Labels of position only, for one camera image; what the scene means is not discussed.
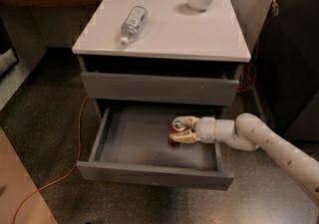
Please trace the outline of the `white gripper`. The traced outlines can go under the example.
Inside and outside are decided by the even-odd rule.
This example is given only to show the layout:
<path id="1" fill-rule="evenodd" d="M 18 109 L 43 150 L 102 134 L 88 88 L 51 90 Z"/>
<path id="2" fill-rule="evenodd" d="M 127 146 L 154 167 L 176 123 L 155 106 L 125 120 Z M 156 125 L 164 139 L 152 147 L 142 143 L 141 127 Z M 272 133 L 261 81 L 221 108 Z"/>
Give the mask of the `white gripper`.
<path id="1" fill-rule="evenodd" d="M 170 138 L 178 143 L 215 143 L 214 117 L 179 116 L 174 120 L 175 128 L 194 128 L 195 134 L 178 135 L 173 134 Z"/>

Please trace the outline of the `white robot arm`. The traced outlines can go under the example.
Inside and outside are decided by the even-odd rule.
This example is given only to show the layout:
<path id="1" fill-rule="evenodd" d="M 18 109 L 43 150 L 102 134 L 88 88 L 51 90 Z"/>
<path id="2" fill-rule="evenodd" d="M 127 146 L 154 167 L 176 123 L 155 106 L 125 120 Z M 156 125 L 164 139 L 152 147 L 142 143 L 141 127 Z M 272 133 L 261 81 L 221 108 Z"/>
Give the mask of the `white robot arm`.
<path id="1" fill-rule="evenodd" d="M 261 147 L 301 189 L 319 204 L 319 162 L 271 130 L 259 117 L 245 112 L 236 120 L 179 116 L 170 125 L 173 143 L 217 143 L 252 151 Z"/>

